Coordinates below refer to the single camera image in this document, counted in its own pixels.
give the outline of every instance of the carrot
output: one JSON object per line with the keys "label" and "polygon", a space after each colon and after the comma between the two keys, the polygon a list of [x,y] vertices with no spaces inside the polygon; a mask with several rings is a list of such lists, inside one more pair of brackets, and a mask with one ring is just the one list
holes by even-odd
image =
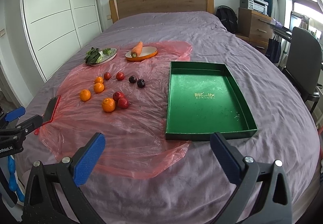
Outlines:
{"label": "carrot", "polygon": [[139,57],[142,50],[143,50],[143,42],[137,43],[137,45],[133,47],[133,49],[130,52],[131,57]]}

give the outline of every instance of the orange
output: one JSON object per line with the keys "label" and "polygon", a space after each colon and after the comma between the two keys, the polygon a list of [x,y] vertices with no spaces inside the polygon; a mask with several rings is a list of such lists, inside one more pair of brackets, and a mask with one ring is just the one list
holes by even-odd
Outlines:
{"label": "orange", "polygon": [[96,83],[94,86],[93,86],[93,90],[94,92],[96,92],[97,94],[98,93],[101,93],[103,90],[104,90],[104,85],[102,83]]}
{"label": "orange", "polygon": [[113,98],[104,98],[102,101],[102,109],[105,112],[112,112],[116,109],[116,102],[113,100]]}
{"label": "orange", "polygon": [[101,76],[98,76],[95,80],[94,80],[94,83],[102,83],[103,84],[104,80]]}
{"label": "orange", "polygon": [[80,92],[80,99],[82,100],[82,101],[87,101],[87,100],[89,100],[91,98],[91,92],[89,91],[89,90],[87,90],[87,89],[84,89],[84,90],[82,90],[81,92]]}

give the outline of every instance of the wooden headboard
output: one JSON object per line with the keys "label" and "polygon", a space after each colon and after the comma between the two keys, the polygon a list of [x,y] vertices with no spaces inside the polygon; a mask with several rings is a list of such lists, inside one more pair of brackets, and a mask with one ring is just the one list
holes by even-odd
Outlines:
{"label": "wooden headboard", "polygon": [[195,11],[214,13],[214,0],[109,0],[109,5],[113,23],[142,13]]}

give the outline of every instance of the chair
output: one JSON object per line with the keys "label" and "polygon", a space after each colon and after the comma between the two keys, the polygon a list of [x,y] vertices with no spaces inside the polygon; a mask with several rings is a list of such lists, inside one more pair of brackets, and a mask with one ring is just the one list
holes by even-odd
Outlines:
{"label": "chair", "polygon": [[307,30],[294,27],[287,63],[282,72],[299,91],[304,102],[314,102],[311,114],[320,99],[317,82],[321,63],[322,50],[319,42]]}

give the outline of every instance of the pink plastic sheet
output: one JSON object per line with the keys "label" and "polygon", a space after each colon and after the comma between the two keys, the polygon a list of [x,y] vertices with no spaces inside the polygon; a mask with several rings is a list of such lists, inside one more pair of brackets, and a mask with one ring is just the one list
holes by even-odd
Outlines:
{"label": "pink plastic sheet", "polygon": [[[171,61],[189,61],[192,46],[186,42],[145,44],[158,49],[156,56],[142,62],[128,62],[124,55],[135,44],[119,48],[116,57],[103,65],[74,68],[58,89],[60,102],[51,123],[41,127],[39,138],[57,160],[72,156],[95,132],[106,138],[106,147],[96,169],[118,176],[136,179],[155,177],[183,158],[189,142],[165,141],[168,83]],[[118,81],[117,72],[125,79]],[[109,72],[112,78],[104,82],[105,89],[96,94],[93,81]],[[144,88],[131,84],[135,75],[146,82]],[[82,102],[79,93],[89,89],[91,99]],[[118,107],[112,113],[101,108],[101,102],[121,91],[131,105]]]}

